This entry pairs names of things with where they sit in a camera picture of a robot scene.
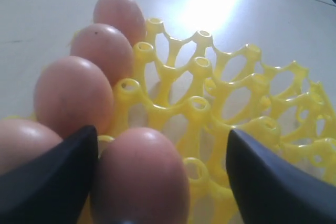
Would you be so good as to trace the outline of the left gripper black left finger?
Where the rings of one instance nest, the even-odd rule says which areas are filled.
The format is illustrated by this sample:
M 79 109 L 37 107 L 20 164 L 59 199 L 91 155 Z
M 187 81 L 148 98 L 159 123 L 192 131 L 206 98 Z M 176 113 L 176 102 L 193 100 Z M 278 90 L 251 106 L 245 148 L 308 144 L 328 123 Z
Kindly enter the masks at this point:
M 98 161 L 94 126 L 1 175 L 1 223 L 76 223 Z

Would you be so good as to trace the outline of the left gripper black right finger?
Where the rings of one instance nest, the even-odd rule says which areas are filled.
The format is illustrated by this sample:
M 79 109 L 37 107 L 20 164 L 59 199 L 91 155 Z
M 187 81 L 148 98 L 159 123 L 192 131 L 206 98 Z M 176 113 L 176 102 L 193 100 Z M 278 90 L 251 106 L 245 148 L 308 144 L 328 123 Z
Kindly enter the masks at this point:
M 226 170 L 244 223 L 335 223 L 335 187 L 244 131 L 228 135 Z

